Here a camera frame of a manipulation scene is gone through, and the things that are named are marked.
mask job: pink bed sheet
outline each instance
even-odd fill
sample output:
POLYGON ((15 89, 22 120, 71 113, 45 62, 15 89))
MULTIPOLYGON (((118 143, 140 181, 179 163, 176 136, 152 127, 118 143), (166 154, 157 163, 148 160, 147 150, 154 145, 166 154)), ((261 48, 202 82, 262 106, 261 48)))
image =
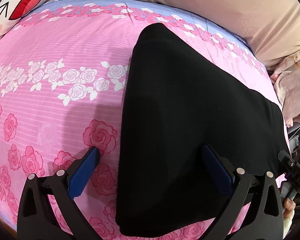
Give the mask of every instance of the pink bed sheet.
MULTIPOLYGON (((215 65, 280 104, 264 66, 251 52, 183 20, 180 10, 163 18, 149 3, 131 8, 122 0, 108 6, 98 0, 80 6, 66 1, 53 11, 37 9, 0 41, 0 218, 16 229, 26 177, 66 169, 94 145, 101 161, 75 202, 104 240, 136 240, 120 234, 115 200, 129 60, 138 35, 152 23, 142 17, 161 21, 215 65)), ((70 232, 52 196, 50 201, 62 229, 70 232)), ((159 238, 197 239, 211 222, 159 238)))

